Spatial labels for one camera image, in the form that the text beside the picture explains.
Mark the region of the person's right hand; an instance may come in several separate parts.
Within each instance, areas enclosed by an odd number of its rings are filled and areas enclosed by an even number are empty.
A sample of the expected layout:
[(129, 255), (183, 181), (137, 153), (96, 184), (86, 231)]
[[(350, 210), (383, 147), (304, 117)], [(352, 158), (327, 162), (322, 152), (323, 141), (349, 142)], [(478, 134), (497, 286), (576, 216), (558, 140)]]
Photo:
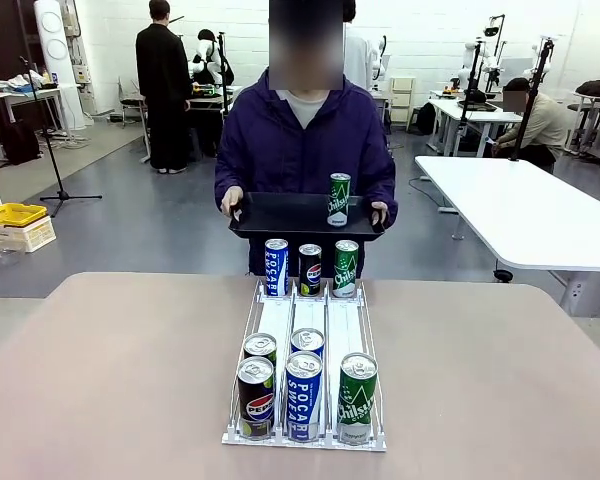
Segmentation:
[(231, 186), (227, 189), (227, 191), (225, 192), (221, 203), (220, 203), (220, 208), (222, 213), (227, 216), (230, 217), (235, 211), (236, 209), (239, 207), (240, 202), (242, 201), (243, 198), (243, 190), (241, 187), (239, 186)]

